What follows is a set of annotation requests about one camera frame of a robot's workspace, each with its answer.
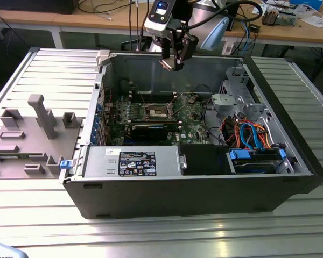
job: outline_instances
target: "white paper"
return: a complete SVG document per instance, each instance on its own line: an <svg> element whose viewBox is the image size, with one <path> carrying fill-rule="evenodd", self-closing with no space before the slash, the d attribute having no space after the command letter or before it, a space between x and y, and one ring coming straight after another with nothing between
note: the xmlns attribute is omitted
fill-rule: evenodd
<svg viewBox="0 0 323 258"><path fill-rule="evenodd" d="M311 16L306 19L302 19L302 21L315 26L317 28L322 28L323 27L323 19L317 16Z"/></svg>
<svg viewBox="0 0 323 258"><path fill-rule="evenodd" d="M121 149L106 149L106 155L119 155Z"/></svg>

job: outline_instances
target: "motherboard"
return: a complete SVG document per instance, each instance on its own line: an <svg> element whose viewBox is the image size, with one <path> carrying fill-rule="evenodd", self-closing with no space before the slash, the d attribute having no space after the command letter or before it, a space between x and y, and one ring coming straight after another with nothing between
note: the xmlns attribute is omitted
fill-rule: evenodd
<svg viewBox="0 0 323 258"><path fill-rule="evenodd" d="M118 96L105 105L109 146L209 144L203 101L194 94Z"/></svg>

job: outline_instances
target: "black box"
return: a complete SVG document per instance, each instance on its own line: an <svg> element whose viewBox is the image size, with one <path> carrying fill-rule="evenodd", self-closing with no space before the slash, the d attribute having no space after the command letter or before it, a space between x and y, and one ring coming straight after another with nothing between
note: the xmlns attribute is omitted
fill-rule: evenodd
<svg viewBox="0 0 323 258"><path fill-rule="evenodd" d="M1 10L72 14L79 0L0 0Z"/></svg>

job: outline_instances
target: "circuit board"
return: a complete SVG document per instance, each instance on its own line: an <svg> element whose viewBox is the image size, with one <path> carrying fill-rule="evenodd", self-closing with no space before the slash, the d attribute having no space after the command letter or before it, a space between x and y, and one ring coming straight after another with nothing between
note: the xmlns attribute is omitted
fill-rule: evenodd
<svg viewBox="0 0 323 258"><path fill-rule="evenodd" d="M202 121L201 101L194 96L180 94L173 102L132 102L128 96L119 96L107 123L109 146L176 146L178 144L209 144L208 133ZM133 141L130 137L134 124L166 125L167 139L163 141Z"/></svg>

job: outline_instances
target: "metal latch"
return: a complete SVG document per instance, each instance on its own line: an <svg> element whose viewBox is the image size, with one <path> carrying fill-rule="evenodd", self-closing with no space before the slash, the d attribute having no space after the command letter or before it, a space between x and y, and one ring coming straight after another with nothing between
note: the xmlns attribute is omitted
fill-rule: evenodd
<svg viewBox="0 0 323 258"><path fill-rule="evenodd" d="M179 155L179 166L181 169L187 168L187 160L185 158L185 155Z"/></svg>

